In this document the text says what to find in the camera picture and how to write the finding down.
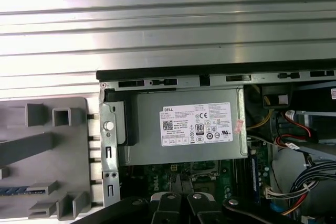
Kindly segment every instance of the white label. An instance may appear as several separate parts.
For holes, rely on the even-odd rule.
[[[298,150],[300,148],[294,143],[286,143],[285,145],[292,150]]]
[[[288,110],[285,113],[285,116],[288,117],[289,119],[291,119],[292,121],[294,121],[294,115],[295,115],[295,111],[294,110]]]
[[[233,141],[230,103],[164,107],[160,127],[162,146]]]
[[[331,99],[332,100],[336,99],[336,89],[331,89]]]

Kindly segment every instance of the cable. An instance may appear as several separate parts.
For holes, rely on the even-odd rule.
[[[282,142],[284,142],[284,140],[282,139],[282,136],[280,134],[280,128],[279,128],[279,117],[280,117],[281,111],[279,111],[275,117],[275,128],[277,129],[277,133],[278,136],[280,137],[280,139],[282,140]]]
[[[258,86],[252,85],[252,87],[260,94],[260,89],[258,88]],[[265,99],[265,102],[266,102],[267,105],[271,104],[269,99],[266,96],[264,97],[264,99]],[[261,127],[261,126],[265,125],[270,120],[271,116],[272,116],[272,110],[268,110],[267,115],[265,116],[265,118],[260,123],[257,123],[253,126],[250,126],[250,127],[247,127],[246,129],[247,130],[252,130],[252,129],[255,129],[255,128],[258,128],[258,127]]]
[[[315,165],[313,162],[309,162],[310,166],[306,170],[304,170],[294,181],[291,190],[290,190],[290,196],[297,196],[298,194],[302,193],[304,190],[307,192],[303,194],[300,199],[291,206],[291,203],[293,202],[293,198],[289,199],[289,205],[291,206],[288,210],[283,212],[283,215],[288,215],[292,212],[294,212],[296,209],[300,207],[300,205],[303,203],[304,199],[307,197],[307,194],[310,190],[314,189],[321,180],[331,179],[336,180],[335,174],[328,174],[325,172],[328,171],[334,171],[336,169],[336,162],[324,162],[318,165]]]
[[[291,123],[291,124],[294,124],[294,125],[296,125],[296,126],[298,126],[298,127],[301,127],[301,128],[303,128],[303,129],[305,129],[305,130],[307,131],[307,133],[308,133],[308,136],[311,137],[311,132],[310,132],[310,130],[309,130],[307,127],[305,127],[304,125],[299,124],[299,123],[294,122],[293,120],[289,119],[283,112],[281,113],[281,115],[282,115],[282,117],[283,117],[287,122],[289,122],[289,123]]]
[[[307,197],[307,194],[302,195],[301,198],[290,209],[288,209],[285,212],[282,212],[281,214],[282,215],[288,215],[291,212],[293,212],[296,209],[298,209],[302,205],[302,203],[303,203],[303,201],[305,200],[306,197]]]
[[[279,189],[279,191],[283,194],[280,186],[279,186],[279,183],[278,183],[278,180],[277,180],[277,176],[275,176],[275,172],[274,172],[274,169],[273,169],[273,161],[271,162],[271,169],[272,169],[272,172],[273,172],[273,177],[274,177],[274,180],[275,180],[275,183],[277,184],[277,187]]]
[[[275,146],[277,146],[277,144],[275,144],[275,143],[273,143],[273,142],[270,142],[270,141],[268,141],[268,140],[266,140],[266,139],[264,139],[264,138],[262,138],[262,137],[260,137],[260,136],[254,136],[254,135],[247,134],[247,137],[251,137],[251,138],[254,138],[254,139],[256,139],[256,140],[263,141],[263,142],[265,142],[265,143],[267,143],[267,144],[271,144],[271,145],[275,145]]]

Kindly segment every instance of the barcode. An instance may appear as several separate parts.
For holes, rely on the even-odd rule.
[[[173,129],[173,121],[163,121],[163,130],[171,131]]]

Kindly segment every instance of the black cable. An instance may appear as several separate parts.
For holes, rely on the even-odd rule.
[[[299,191],[300,189],[304,188],[303,185],[308,182],[312,181],[321,181],[325,179],[332,179],[336,180],[336,175],[326,174],[328,170],[335,170],[336,169],[336,162],[324,162],[321,164],[314,164],[312,160],[310,163],[313,164],[311,167],[304,170],[294,181],[290,193],[294,193]],[[289,199],[289,206],[293,206],[298,199]]]
[[[278,136],[280,137],[281,141],[285,143],[283,140],[281,134],[280,134],[280,128],[279,128],[279,117],[281,116],[281,111],[279,111],[275,117],[275,128],[277,129]]]
[[[278,183],[278,180],[277,180],[277,176],[275,176],[275,172],[274,172],[274,169],[273,169],[273,161],[271,162],[271,169],[272,169],[272,172],[273,172],[273,177],[274,177],[274,180],[275,180],[275,183],[277,184],[277,187],[279,189],[279,191],[283,194],[280,186],[279,186],[279,183]]]

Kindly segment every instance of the metal bracket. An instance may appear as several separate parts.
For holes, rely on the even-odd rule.
[[[104,89],[100,90],[100,141],[104,207],[120,201],[117,150],[117,121],[111,103],[104,103]]]

